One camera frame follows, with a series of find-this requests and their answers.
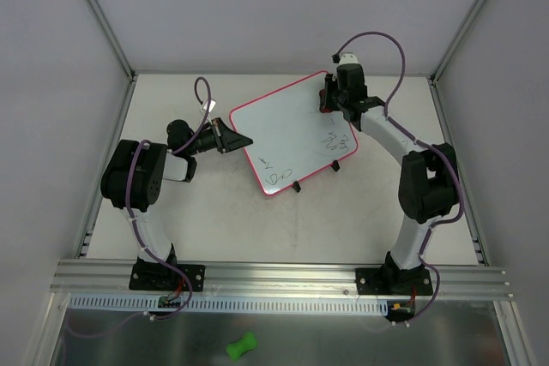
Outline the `red whiteboard eraser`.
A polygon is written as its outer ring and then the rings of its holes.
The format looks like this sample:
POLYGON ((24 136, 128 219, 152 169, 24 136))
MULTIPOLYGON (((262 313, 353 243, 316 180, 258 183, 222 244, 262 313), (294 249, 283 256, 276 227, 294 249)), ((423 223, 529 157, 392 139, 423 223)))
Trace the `red whiteboard eraser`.
POLYGON ((331 113, 333 110, 330 108, 329 94, 326 89, 322 89, 319 92, 319 98, 320 98, 319 111, 321 113, 331 113))

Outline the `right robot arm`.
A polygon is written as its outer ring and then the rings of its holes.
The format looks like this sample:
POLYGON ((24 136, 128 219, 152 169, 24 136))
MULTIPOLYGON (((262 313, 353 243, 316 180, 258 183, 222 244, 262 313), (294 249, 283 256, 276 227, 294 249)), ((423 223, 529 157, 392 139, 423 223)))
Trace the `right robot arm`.
POLYGON ((455 149, 429 145, 413 137, 387 111, 387 103, 370 96, 359 63, 343 63, 325 76, 319 93, 321 113, 338 111, 356 130, 381 145, 401 167, 398 201, 404 213, 395 245, 388 253, 385 286, 400 294, 413 286, 428 234, 460 202, 455 149))

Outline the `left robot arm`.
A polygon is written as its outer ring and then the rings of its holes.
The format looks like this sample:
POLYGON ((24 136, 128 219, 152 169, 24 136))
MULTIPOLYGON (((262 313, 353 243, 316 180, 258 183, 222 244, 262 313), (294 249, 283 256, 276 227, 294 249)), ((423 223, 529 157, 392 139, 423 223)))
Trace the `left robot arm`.
POLYGON ((215 150, 224 154, 253 144, 250 137, 232 130, 219 117, 197 131, 184 120, 174 120, 166 133, 166 144, 121 140, 100 183, 102 196, 129 222, 137 244, 137 261, 152 264, 149 278, 161 289, 175 286, 179 278, 173 243, 153 213, 162 183, 190 182, 199 153, 215 150))

